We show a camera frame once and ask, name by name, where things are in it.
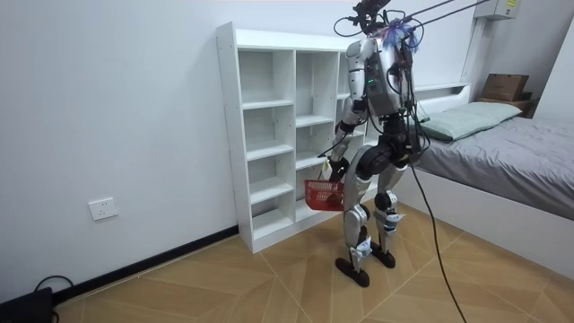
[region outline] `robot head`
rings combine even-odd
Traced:
[[[360,24],[365,34],[384,28],[385,23],[377,22],[377,15],[389,2],[391,0],[362,0],[352,8],[357,13],[357,17],[352,20],[352,24],[355,26]]]

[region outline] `wooden floor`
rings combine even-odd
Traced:
[[[335,268],[335,258],[347,255],[337,216],[255,255],[239,237],[226,240],[69,302],[57,309],[60,322],[461,322],[430,218],[400,211],[407,216],[392,248],[397,267],[367,259],[366,289]],[[372,218],[370,232],[377,232]],[[570,279],[445,223],[439,243],[468,322],[574,322]]]

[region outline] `white wall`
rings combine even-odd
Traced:
[[[215,27],[333,35],[353,4],[1,1],[0,301],[234,225]],[[420,65],[465,53],[462,14],[429,26]],[[417,67],[417,83],[457,82],[459,67]],[[108,196],[119,217],[95,223],[87,203]]]
[[[489,73],[527,74],[526,91],[540,98],[572,15],[572,0],[522,0],[517,19],[490,22],[492,41],[475,93],[480,94]]]
[[[544,95],[540,99],[535,119],[548,119],[563,122],[574,122],[574,103],[572,102],[572,75],[574,75],[574,22],[556,64],[546,84]]]

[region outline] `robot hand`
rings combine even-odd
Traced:
[[[350,163],[346,160],[346,158],[341,158],[339,161],[333,161],[331,157],[327,159],[327,164],[324,167],[329,167],[330,170],[323,170],[323,173],[328,174],[329,181],[339,182],[343,179],[344,175],[349,170]]]

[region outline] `red basket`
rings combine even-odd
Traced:
[[[343,211],[343,188],[340,182],[305,180],[305,202],[313,210]]]

